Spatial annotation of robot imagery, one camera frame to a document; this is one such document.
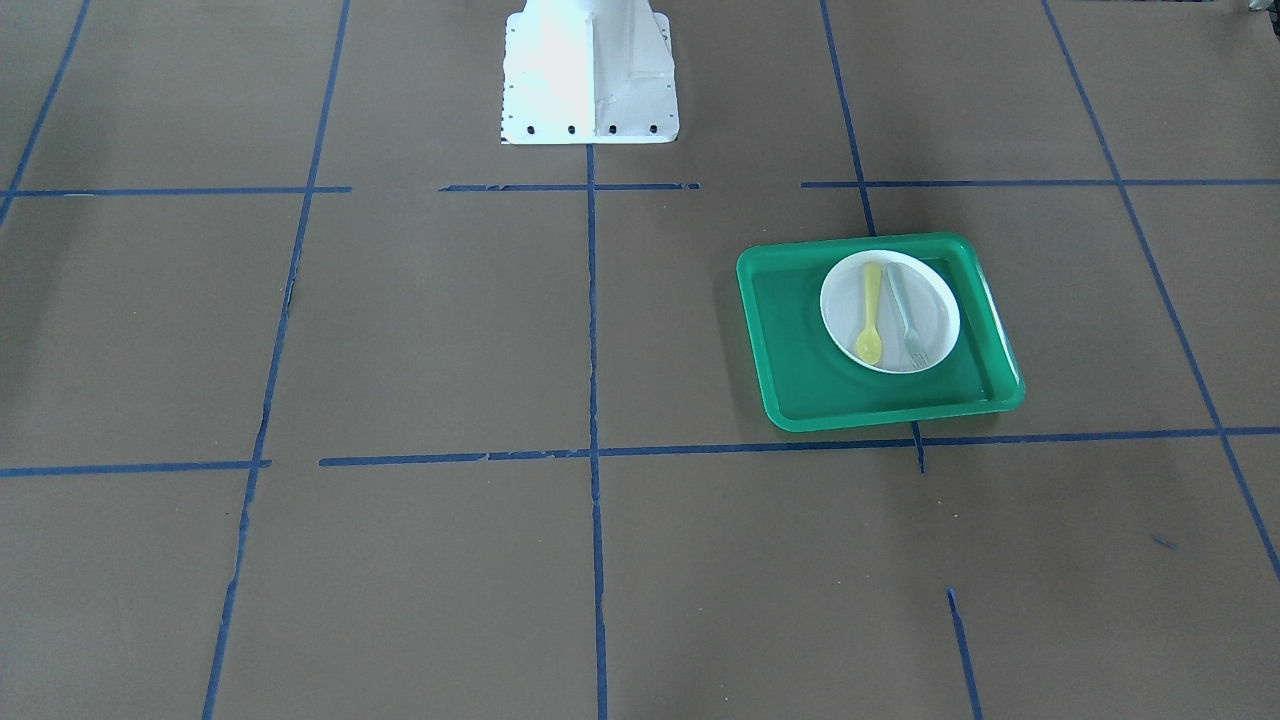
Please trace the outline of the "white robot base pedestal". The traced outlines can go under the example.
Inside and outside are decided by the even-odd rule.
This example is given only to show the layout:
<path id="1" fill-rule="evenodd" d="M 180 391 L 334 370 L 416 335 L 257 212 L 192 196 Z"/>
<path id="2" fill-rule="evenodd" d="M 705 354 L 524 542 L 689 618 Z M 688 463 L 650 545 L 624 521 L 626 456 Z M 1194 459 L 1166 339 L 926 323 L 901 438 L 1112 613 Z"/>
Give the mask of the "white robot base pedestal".
<path id="1" fill-rule="evenodd" d="M 649 1 L 527 1 L 504 41 L 503 143 L 678 138 L 671 23 Z"/>

